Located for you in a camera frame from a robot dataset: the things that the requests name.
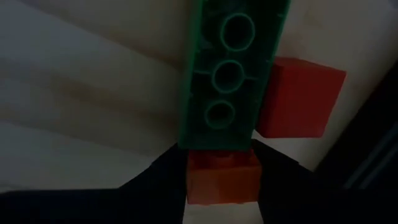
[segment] plastic toy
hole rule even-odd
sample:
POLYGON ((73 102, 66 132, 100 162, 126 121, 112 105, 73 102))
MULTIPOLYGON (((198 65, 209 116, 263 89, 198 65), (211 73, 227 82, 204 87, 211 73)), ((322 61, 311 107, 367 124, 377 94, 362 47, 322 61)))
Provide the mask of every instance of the plastic toy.
POLYGON ((266 138, 319 138, 346 72, 294 58, 276 58, 257 131, 266 138))
POLYGON ((178 146, 247 151, 289 0, 196 0, 178 146))
POLYGON ((188 204, 255 202, 260 188, 261 165, 249 152, 190 151, 188 204))

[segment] circular hole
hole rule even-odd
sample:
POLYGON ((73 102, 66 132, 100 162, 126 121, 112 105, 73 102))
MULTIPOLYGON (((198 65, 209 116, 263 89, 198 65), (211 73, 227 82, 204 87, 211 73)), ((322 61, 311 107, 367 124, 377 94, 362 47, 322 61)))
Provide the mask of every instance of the circular hole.
POLYGON ((221 41, 232 51, 246 50, 254 39, 254 23, 246 14, 227 17, 221 28, 221 41))
POLYGON ((244 80, 243 67, 234 60, 220 63, 213 73, 213 86, 220 93, 231 93, 239 89, 244 80))
POLYGON ((235 109, 227 101, 212 103, 206 110, 205 120, 213 129, 228 127, 235 117, 235 109))

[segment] red lego brick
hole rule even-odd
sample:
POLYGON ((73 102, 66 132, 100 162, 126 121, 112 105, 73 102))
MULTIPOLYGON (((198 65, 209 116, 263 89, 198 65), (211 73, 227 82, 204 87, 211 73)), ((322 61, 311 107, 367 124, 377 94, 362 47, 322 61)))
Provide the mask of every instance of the red lego brick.
POLYGON ((255 202, 260 177, 261 165, 253 151, 190 151, 188 204, 255 202))
POLYGON ((294 58, 276 58, 256 130, 266 138, 323 135, 346 72, 294 58))

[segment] black object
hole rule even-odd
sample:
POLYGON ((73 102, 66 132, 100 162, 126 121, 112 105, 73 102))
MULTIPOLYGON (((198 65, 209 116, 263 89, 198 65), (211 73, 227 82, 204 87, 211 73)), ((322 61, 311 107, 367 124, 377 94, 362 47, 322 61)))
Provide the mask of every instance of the black object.
MULTIPOLYGON (((258 204, 264 223, 345 223, 394 217, 397 192, 333 188, 282 153, 252 140, 262 166, 258 204)), ((187 150, 171 147, 118 189, 16 191, 0 195, 5 222, 181 223, 187 150)))
POLYGON ((181 223, 188 151, 177 144, 118 189, 32 190, 0 195, 0 223, 95 221, 181 223))
POLYGON ((398 189, 398 61, 316 173, 346 189, 398 189))

